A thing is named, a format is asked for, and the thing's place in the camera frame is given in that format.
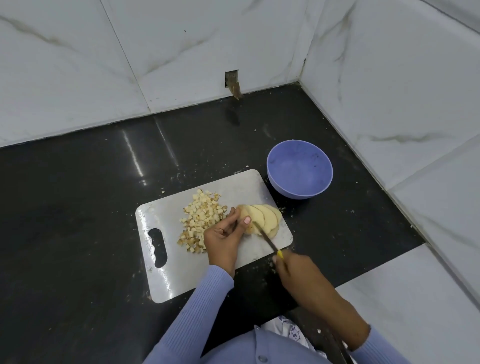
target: purple plastic bowl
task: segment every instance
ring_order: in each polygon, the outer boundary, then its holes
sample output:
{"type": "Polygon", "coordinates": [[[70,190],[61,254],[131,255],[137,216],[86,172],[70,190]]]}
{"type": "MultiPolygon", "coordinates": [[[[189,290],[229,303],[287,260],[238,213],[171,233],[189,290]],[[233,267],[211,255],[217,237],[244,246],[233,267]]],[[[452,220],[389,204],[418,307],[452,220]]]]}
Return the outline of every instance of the purple plastic bowl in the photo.
{"type": "Polygon", "coordinates": [[[286,140],[268,154],[268,179],[283,196],[305,200],[325,191],[333,179],[332,162],[312,143],[286,140]]]}

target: cutting board handle hole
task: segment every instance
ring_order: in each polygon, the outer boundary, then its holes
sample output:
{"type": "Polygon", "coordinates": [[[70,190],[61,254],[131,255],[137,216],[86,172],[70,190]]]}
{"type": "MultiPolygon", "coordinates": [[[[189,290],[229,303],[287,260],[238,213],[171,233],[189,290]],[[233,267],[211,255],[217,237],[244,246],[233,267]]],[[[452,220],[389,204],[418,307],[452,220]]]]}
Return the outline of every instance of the cutting board handle hole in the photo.
{"type": "Polygon", "coordinates": [[[155,267],[161,268],[168,259],[162,232],[159,229],[151,229],[148,236],[152,238],[152,245],[155,247],[155,267]]]}

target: blue sweater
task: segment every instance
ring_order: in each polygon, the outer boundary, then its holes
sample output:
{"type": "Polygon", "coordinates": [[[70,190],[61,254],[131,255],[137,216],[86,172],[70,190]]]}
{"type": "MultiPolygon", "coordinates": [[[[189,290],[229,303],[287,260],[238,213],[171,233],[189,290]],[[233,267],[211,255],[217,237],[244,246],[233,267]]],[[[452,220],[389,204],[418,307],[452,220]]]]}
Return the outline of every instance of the blue sweater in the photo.
{"type": "MultiPolygon", "coordinates": [[[[144,363],[329,363],[295,341],[258,327],[220,345],[201,358],[218,310],[232,288],[232,277],[222,268],[210,266],[190,300],[144,363]]],[[[374,328],[363,346],[351,355],[358,364],[408,363],[374,328]]]]}

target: person's left hand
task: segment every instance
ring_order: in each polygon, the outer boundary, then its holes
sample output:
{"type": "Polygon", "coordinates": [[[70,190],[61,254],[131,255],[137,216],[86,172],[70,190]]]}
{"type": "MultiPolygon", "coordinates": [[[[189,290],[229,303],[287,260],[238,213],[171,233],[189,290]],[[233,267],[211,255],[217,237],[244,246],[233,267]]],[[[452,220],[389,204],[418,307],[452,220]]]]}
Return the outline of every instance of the person's left hand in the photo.
{"type": "Polygon", "coordinates": [[[252,221],[250,216],[243,221],[237,221],[239,217],[240,210],[232,207],[225,219],[204,232],[204,243],[210,265],[219,266],[232,278],[235,276],[235,263],[241,237],[252,221]]]}

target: sleeve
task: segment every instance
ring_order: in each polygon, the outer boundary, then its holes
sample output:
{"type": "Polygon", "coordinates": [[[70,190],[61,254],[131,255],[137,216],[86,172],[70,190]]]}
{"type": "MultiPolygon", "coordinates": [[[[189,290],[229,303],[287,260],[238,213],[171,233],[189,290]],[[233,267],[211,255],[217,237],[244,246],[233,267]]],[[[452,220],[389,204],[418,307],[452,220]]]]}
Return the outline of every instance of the sleeve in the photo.
{"type": "Polygon", "coordinates": [[[144,364],[199,362],[218,310],[232,288],[232,277],[222,268],[210,266],[144,364]]]}
{"type": "Polygon", "coordinates": [[[373,327],[367,341],[351,354],[358,364],[410,363],[373,327]]]}

